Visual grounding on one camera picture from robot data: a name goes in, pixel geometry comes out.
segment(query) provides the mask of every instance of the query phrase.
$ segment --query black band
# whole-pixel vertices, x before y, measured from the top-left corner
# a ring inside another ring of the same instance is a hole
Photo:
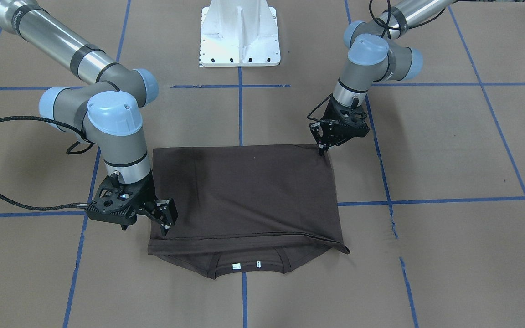
[[[337,79],[337,81],[340,83],[341,87],[343,87],[347,91],[352,91],[354,93],[366,93],[366,92],[368,92],[368,90],[359,91],[359,90],[356,90],[356,89],[352,89],[351,87],[348,87],[347,85],[345,85],[340,79]]]
[[[131,163],[127,163],[127,164],[113,164],[113,163],[110,163],[110,162],[107,162],[106,160],[104,161],[107,165],[109,166],[113,166],[113,168],[128,168],[129,166],[133,166],[135,164],[139,164],[140,162],[142,162],[145,158],[147,157],[147,152],[145,152],[145,154],[143,156],[141,156],[141,158],[139,158],[138,160],[136,160],[135,162],[131,162]]]
[[[400,35],[398,37],[401,37],[408,31],[408,22],[406,17],[404,17],[404,13],[400,11],[400,9],[396,7],[390,7],[390,13],[394,18],[396,18],[396,21],[398,21],[398,27],[400,27]]]
[[[111,81],[108,81],[108,80],[105,80],[103,81],[104,83],[108,83],[111,85],[111,87],[114,87],[115,88],[115,91],[121,91],[121,89],[115,84],[115,83],[112,83]]]
[[[72,59],[70,60],[70,71],[75,77],[80,78],[78,75],[78,67],[80,66],[80,63],[84,57],[96,50],[102,51],[102,49],[98,48],[98,46],[95,46],[94,44],[85,44],[72,55]]]
[[[42,12],[48,13],[47,11],[42,9],[42,7],[37,6],[37,5],[24,5],[24,6],[21,6],[20,8],[17,8],[17,10],[15,10],[15,13],[13,13],[13,16],[11,19],[11,27],[13,28],[15,33],[17,33],[17,35],[21,36],[21,33],[19,32],[19,23],[21,22],[21,19],[32,10],[41,10]]]
[[[386,35],[388,35],[388,39],[391,39],[390,28],[386,26],[386,22],[381,20],[379,17],[374,18],[374,21],[376,23],[379,23],[378,25],[384,28],[384,31],[386,31]]]
[[[101,69],[100,73],[98,73],[98,75],[96,76],[96,82],[100,81],[100,77],[103,76],[103,74],[106,72],[106,70],[109,69],[110,67],[114,66],[114,65],[118,65],[118,62],[112,62],[112,63],[106,65],[103,69]]]
[[[388,81],[394,75],[394,72],[396,71],[396,55],[394,52],[392,52],[391,48],[388,48],[388,67],[386,68],[386,73],[384,73],[384,76],[379,79],[376,82],[379,81]]]

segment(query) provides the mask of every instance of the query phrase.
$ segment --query silver arm segment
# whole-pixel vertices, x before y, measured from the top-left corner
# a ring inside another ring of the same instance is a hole
[[[391,6],[369,23],[354,21],[344,32],[350,49],[340,78],[329,97],[321,120],[309,128],[323,155],[329,147],[339,146],[352,137],[365,137],[370,131],[362,103],[374,82],[411,79],[422,68],[422,55],[414,48],[402,47],[398,39],[411,27],[423,23],[454,0],[404,0]]]
[[[139,108],[155,100],[159,87],[146,69],[129,70],[57,21],[36,0],[0,0],[0,27],[56,60],[88,87],[53,87],[40,99],[40,115],[81,129],[79,141],[98,144],[108,175],[87,205],[92,220],[134,224],[137,214],[162,227],[175,222],[173,199],[155,195]],[[60,131],[65,129],[50,123]]]
[[[453,2],[455,2],[455,0],[404,0],[395,7],[404,15],[404,20],[407,25],[411,27],[423,23],[423,21],[445,9]],[[379,18],[386,21],[388,19],[388,13],[382,13]],[[398,39],[400,37],[400,31],[396,29],[400,28],[400,25],[394,15],[390,17],[390,24],[388,25],[394,28],[388,30],[391,38]]]

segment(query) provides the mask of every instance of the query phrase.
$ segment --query blue joint cap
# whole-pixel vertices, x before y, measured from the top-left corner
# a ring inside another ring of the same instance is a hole
[[[157,84],[157,79],[151,72],[144,68],[133,69],[133,71],[137,71],[145,83],[145,106],[157,99],[157,96],[159,95],[159,85]]]
[[[56,102],[56,98],[58,95],[60,95],[60,92],[68,89],[67,87],[52,87],[40,98],[40,104],[38,105],[38,108],[40,110],[40,116],[42,118],[49,118],[50,120],[54,120],[54,103]],[[51,127],[54,127],[61,131],[61,129],[56,124],[48,123]]]
[[[363,33],[358,35],[352,48],[348,51],[348,59],[356,65],[370,66],[382,62],[388,56],[389,45],[379,36]]]
[[[354,31],[356,31],[356,29],[363,23],[365,23],[365,21],[362,21],[362,20],[354,21],[354,23],[351,23],[350,25],[348,25],[348,28],[345,30],[344,44],[345,46],[348,47],[348,49],[350,49],[350,47],[352,46],[352,41],[353,41],[352,36],[354,36]]]
[[[88,100],[88,119],[100,131],[123,137],[143,126],[137,100],[125,91],[104,91]]]
[[[416,77],[422,70],[423,61],[421,52],[417,49],[409,49],[412,51],[412,62],[410,64],[410,68],[408,69],[407,76],[404,77],[402,81],[410,80],[413,77]]]

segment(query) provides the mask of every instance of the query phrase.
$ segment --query brown t-shirt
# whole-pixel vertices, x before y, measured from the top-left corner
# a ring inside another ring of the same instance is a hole
[[[167,237],[152,222],[148,253],[215,279],[290,272],[330,248],[344,254],[328,156],[316,145],[154,150],[157,196],[179,213]]]

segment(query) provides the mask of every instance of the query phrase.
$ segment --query brown cardboard floor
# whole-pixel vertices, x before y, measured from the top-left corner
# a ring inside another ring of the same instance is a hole
[[[312,143],[305,116],[333,90],[343,31],[369,20],[367,3],[269,0],[281,65],[239,69],[198,67],[208,0],[40,1],[156,75],[149,149]],[[398,43],[421,50],[422,73],[371,88],[372,131],[329,151],[350,255],[213,281],[148,256],[144,218],[123,232],[0,200],[0,328],[525,327],[525,3],[453,4]],[[0,117],[37,115],[56,85],[83,83],[0,32]],[[106,172],[96,151],[65,156],[71,143],[46,124],[2,124],[0,191],[87,199]]]

